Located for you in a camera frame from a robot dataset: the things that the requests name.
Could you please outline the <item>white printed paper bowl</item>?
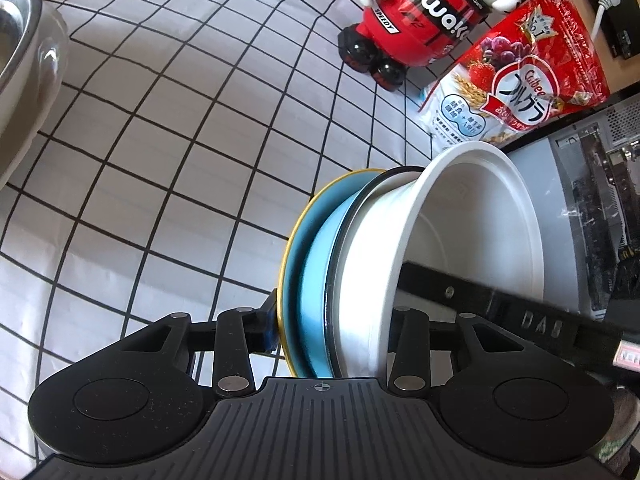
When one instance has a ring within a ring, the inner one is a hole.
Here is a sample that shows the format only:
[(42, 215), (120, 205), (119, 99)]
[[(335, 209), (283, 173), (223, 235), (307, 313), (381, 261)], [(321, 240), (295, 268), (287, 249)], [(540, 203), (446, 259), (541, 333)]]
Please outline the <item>white printed paper bowl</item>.
[(544, 296), (536, 212), (506, 154), (485, 142), (458, 144), (420, 177), (398, 188), (383, 185), (364, 202), (338, 267), (333, 314), (340, 376), (385, 377), (406, 261), (515, 295)]

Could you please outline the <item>blue enamel bowl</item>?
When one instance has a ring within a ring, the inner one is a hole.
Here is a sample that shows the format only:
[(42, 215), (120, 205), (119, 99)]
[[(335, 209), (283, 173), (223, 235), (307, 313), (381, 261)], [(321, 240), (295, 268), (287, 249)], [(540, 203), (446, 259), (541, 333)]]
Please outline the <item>blue enamel bowl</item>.
[(420, 176), (421, 172), (422, 169), (418, 166), (403, 166), (384, 170), (361, 190), (344, 200), (329, 215), (314, 238), (304, 261), (297, 303), (298, 334), (314, 377), (333, 377), (335, 375), (330, 365), (328, 350), (326, 350), (326, 292), (328, 291), (331, 257), (340, 248), (341, 242), (338, 232), (347, 217), (349, 207), (358, 202), (360, 195), (368, 195), (377, 185), (388, 178), (403, 176), (414, 180)]

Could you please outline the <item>yellow rimmed white bowl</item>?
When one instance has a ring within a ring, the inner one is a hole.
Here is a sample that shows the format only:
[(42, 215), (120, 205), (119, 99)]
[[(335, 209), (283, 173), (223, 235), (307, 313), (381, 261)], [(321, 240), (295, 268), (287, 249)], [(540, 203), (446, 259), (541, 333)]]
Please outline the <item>yellow rimmed white bowl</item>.
[(297, 324), (299, 282), (308, 250), (329, 215), (349, 196), (382, 174), (384, 169), (368, 168), (343, 174), (322, 188), (299, 215), (283, 253), (277, 289), (277, 318), (281, 346), (291, 373), (314, 377), (303, 352)]

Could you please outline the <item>stainless steel bowl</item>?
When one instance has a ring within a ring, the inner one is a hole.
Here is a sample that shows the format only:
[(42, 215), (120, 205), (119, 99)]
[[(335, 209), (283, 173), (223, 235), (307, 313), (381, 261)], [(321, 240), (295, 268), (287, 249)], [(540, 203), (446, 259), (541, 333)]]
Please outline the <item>stainless steel bowl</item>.
[(41, 15), (42, 0), (1, 0), (1, 113), (24, 88)]

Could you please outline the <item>white glass PC case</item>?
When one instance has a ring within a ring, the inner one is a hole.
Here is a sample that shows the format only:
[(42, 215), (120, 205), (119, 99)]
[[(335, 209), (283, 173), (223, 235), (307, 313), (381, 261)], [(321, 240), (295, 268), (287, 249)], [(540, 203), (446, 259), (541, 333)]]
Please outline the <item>white glass PC case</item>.
[(618, 92), (508, 151), (535, 206), (544, 298), (639, 326), (639, 92)]

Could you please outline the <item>red Calbee cereal bag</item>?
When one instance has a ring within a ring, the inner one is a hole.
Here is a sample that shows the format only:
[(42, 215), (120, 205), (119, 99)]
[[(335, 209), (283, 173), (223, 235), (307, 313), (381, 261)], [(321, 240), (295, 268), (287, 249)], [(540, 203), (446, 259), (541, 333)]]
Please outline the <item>red Calbee cereal bag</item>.
[(573, 0), (528, 0), (426, 88), (419, 118), (435, 154), (468, 141), (503, 148), (610, 95)]

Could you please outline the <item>white checkered tablecloth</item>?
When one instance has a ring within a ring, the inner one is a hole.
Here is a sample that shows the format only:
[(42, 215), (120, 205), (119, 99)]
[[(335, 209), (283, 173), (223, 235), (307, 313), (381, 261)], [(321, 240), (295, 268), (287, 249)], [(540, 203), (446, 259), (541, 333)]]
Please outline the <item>white checkered tablecloth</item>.
[(420, 90), (345, 67), (357, 0), (46, 0), (70, 31), (49, 116), (1, 192), (1, 473), (41, 453), (40, 382), (175, 311), (273, 289), (288, 233), (348, 170), (423, 165)]

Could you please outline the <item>red panda robot figurine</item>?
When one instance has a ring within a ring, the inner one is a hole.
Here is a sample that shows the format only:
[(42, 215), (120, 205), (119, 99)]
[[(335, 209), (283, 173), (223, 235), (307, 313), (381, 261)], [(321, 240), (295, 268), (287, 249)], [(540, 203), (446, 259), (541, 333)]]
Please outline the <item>red panda robot figurine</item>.
[(340, 31), (338, 53), (352, 70), (395, 91), (410, 67), (443, 58), (487, 15), (510, 13), (526, 0), (359, 1), (362, 19)]

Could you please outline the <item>black wall power strip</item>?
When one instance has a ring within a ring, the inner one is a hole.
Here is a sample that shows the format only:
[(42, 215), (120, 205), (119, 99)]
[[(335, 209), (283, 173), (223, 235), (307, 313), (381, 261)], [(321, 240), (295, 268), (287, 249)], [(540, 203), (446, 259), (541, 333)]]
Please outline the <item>black wall power strip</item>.
[(629, 60), (639, 54), (638, 0), (589, 0), (594, 10), (591, 39), (603, 32), (613, 58)]

